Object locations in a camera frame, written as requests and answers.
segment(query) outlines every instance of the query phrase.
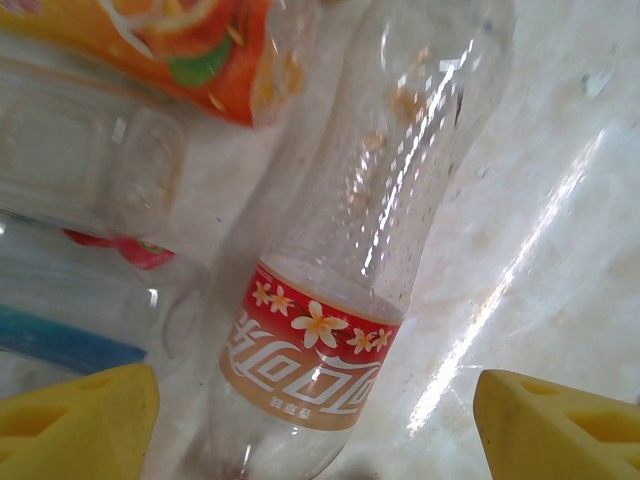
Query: coca-cola logo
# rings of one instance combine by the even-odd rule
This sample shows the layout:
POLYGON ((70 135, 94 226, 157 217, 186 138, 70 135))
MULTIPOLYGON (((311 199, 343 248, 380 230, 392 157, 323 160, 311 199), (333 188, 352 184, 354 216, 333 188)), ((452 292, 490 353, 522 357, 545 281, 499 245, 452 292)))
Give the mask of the coca-cola logo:
POLYGON ((355 424, 396 331, 341 312, 259 269, 221 366, 263 410, 308 428, 342 430, 355 424))

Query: coca-cola bottle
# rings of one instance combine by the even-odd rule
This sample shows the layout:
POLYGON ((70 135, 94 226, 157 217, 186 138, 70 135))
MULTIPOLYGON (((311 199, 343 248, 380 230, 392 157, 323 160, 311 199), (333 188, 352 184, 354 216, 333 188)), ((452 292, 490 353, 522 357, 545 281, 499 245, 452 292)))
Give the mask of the coca-cola bottle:
POLYGON ((504 90, 509 0, 377 0, 323 143, 264 250, 210 399, 217 478, 308 479, 349 437, 435 211, 504 90))

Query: orange packaging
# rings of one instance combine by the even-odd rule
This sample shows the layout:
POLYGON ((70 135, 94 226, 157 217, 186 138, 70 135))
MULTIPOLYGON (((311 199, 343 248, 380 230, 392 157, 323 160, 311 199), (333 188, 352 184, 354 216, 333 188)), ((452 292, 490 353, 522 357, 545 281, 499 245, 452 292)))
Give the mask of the orange packaging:
POLYGON ((0 28, 255 125, 304 86, 317 0, 0 0, 0 28))

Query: blue label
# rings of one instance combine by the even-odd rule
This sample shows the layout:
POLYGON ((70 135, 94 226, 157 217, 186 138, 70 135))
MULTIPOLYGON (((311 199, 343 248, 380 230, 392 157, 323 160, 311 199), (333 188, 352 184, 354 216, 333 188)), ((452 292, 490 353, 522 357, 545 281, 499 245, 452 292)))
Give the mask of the blue label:
POLYGON ((0 305, 0 350, 80 375, 140 363, 147 352, 102 335, 0 305))

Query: bottle bottom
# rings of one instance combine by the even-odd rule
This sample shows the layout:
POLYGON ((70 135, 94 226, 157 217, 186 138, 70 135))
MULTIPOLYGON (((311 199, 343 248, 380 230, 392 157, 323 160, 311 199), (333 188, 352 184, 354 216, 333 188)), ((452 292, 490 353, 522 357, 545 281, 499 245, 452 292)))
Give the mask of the bottle bottom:
POLYGON ((299 427, 260 410, 217 373, 210 396, 211 454, 220 480, 307 480, 340 453, 351 430, 299 427))

